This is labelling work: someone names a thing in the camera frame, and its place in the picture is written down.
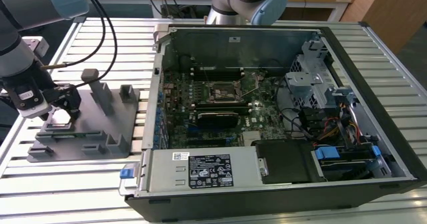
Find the warning label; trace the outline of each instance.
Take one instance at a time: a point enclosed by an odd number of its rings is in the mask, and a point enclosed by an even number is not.
[[[189,156],[188,176],[191,189],[232,187],[233,172],[229,155]]]

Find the blue tab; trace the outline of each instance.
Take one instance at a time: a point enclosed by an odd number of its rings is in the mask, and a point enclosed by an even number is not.
[[[315,155],[317,160],[340,158],[339,150],[335,146],[321,146],[315,150]]]
[[[376,157],[381,155],[381,151],[376,145],[372,146],[372,151]]]
[[[317,157],[317,160],[321,160],[323,158],[325,158],[325,157],[323,156],[323,153],[321,153],[321,150],[320,150],[320,149],[315,150],[313,153],[315,153],[315,156]]]
[[[133,169],[121,169],[120,179],[132,179],[132,178],[133,178]]]

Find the black plastic part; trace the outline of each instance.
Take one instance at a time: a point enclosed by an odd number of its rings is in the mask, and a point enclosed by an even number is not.
[[[324,179],[317,174],[311,151],[305,140],[256,140],[252,142],[257,158],[265,160],[268,175],[261,177],[264,184],[319,183]]]
[[[220,70],[193,70],[195,82],[213,82],[213,81],[237,81],[241,79],[240,71],[220,71]]]
[[[73,23],[84,23],[86,21],[86,17],[85,16],[77,16],[72,22]]]
[[[231,112],[244,116],[249,114],[249,107],[245,102],[241,103],[207,103],[195,104],[196,112]]]
[[[237,113],[200,113],[196,125],[199,129],[235,128],[239,123]]]

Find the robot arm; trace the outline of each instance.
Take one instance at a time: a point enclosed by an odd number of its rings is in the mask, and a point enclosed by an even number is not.
[[[212,0],[207,24],[271,25],[279,19],[288,0]]]
[[[44,91],[54,89],[49,73],[18,31],[69,20],[89,11],[86,0],[0,0],[0,80],[17,111],[25,118],[50,109]]]

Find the metal table surface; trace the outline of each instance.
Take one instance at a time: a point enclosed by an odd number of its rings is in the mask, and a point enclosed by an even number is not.
[[[171,21],[140,18],[114,18],[112,21],[120,47],[117,63],[104,81],[110,89],[120,84],[132,84],[141,90],[132,154],[125,159],[29,163],[26,151],[41,121],[17,118],[0,147],[0,224],[145,223],[118,195],[118,171],[126,163],[140,160],[155,57],[152,31],[156,24]],[[175,22],[201,24],[201,20]],[[276,25],[331,28],[421,162],[427,165],[427,92],[371,29],[357,23],[341,22],[280,21]],[[85,57],[98,44],[101,31],[98,18],[73,23],[50,64]],[[110,30],[108,31],[102,48],[84,64],[52,72],[56,82],[80,83],[84,68],[97,68],[100,71],[106,69],[113,53],[112,35]],[[339,70],[336,72],[345,83],[343,73]],[[419,188],[404,194],[384,196],[351,209],[188,223],[427,223],[425,207],[427,189]]]

